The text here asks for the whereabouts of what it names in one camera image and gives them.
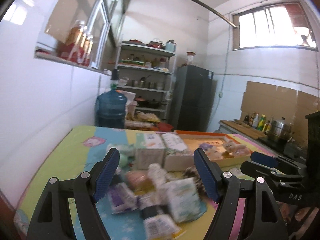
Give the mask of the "yellow white snack packet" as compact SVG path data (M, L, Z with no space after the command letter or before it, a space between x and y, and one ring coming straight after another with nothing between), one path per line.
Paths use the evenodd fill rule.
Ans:
M162 205L153 192L139 196L138 206L146 239L177 239L185 233L169 215L168 207Z

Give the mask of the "metal storage shelf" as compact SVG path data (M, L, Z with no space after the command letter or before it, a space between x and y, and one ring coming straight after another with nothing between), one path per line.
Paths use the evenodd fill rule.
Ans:
M155 114L167 121L172 96L176 53L156 41L122 41L115 67L119 70L119 89L134 94L136 112Z

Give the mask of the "green sponge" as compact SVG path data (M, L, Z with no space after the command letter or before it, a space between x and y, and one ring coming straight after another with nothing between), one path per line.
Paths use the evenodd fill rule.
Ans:
M124 168L129 163L129 158L125 154L119 154L119 167Z

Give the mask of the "pink dress plush bunny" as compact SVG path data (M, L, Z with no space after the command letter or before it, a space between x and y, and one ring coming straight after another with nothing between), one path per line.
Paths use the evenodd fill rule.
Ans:
M250 155L251 151L244 144L236 144L234 141L225 142L223 148L233 157Z

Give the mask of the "purple dress plush bunny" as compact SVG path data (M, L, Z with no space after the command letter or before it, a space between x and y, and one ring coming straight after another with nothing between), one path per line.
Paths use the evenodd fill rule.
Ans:
M222 153L217 149L216 146L212 144L204 142L199 145L199 148L201 148L204 151L204 153L211 161L222 159Z

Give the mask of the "cardboard wall sheet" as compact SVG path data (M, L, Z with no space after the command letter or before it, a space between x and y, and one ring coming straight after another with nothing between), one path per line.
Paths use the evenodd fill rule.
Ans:
M291 88L248 81L241 104L241 120L258 113L270 120L285 118L292 126L293 138L307 144L308 121L305 116L319 111L319 98Z

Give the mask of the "blue water jug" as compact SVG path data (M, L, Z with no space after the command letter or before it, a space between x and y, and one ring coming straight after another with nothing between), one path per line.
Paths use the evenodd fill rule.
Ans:
M99 95L95 102L95 123L99 127L125 128L127 97L117 91L119 73L114 68L110 91Z

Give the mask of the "orange shallow cardboard box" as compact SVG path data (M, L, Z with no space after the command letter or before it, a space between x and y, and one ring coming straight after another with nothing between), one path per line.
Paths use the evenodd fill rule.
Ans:
M253 152L248 146L228 134L178 130L175 133L188 146L191 154L200 148L204 150L210 161L218 163L220 167L242 164Z

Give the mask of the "purple white snack packet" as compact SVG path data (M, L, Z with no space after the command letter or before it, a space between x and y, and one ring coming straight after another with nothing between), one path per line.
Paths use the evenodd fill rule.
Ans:
M138 209L138 197L124 182L111 185L107 196L112 213L125 213Z

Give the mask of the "green printed tissue pack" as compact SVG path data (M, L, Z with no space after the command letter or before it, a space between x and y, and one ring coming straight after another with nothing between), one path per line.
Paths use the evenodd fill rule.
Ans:
M201 214L201 201L193 178L166 183L169 211L176 223L198 219Z

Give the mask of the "black refrigerator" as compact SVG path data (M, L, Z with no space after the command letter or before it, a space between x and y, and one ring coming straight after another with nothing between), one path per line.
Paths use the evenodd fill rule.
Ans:
M175 130L207 130L214 98L214 73L186 65L179 67L171 102L169 124Z

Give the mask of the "green white tissue box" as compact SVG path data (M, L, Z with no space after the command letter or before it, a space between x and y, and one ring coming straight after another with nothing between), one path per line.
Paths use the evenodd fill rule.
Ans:
M157 133L137 133L135 160L138 170L147 170L150 164L164 162L165 145Z

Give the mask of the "floral cream cloth scrunchie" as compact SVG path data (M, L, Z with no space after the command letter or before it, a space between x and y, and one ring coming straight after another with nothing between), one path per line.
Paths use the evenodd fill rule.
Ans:
M158 188L167 182L167 171L164 170L159 163L150 164L147 175L155 188Z

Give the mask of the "pink sponge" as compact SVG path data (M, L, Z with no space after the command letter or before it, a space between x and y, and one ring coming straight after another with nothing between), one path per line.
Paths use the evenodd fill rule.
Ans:
M146 171L134 170L125 174L126 181L134 191L143 191L152 187L152 181L149 179Z

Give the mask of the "leopard print scrunchie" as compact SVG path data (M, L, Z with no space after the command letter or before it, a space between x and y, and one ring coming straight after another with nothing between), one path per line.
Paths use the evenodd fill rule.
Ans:
M195 165L188 167L183 172L183 178L193 178L198 193L200 195L206 195L206 189L204 188L204 184L200 178L200 175L199 175Z

